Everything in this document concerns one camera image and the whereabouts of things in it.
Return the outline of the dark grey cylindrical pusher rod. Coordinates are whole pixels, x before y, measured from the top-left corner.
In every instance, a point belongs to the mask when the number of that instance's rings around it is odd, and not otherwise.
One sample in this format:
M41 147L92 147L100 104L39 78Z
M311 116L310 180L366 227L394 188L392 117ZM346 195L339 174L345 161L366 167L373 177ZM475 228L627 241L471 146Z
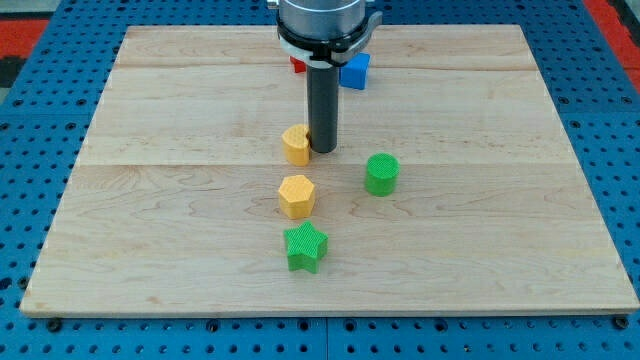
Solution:
M306 84L311 149L330 153L337 146L339 70L308 67Z

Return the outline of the black white tool mount ring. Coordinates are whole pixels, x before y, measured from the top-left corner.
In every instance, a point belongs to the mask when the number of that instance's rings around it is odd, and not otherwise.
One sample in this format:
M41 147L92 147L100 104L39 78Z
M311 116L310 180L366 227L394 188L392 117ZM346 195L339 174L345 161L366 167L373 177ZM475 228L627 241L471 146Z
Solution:
M342 67L366 48L374 30L382 24L382 17L381 11L373 12L350 33L319 40L296 34L278 15L277 33L281 47L291 57L318 69Z

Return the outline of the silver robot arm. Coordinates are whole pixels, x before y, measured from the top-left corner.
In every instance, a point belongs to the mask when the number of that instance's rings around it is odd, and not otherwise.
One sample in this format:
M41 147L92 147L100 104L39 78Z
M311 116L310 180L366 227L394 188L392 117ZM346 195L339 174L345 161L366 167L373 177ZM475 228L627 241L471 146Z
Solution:
M282 49L306 65L310 146L316 153L337 147L339 69L382 24L382 13L369 13L368 6L367 0L267 0Z

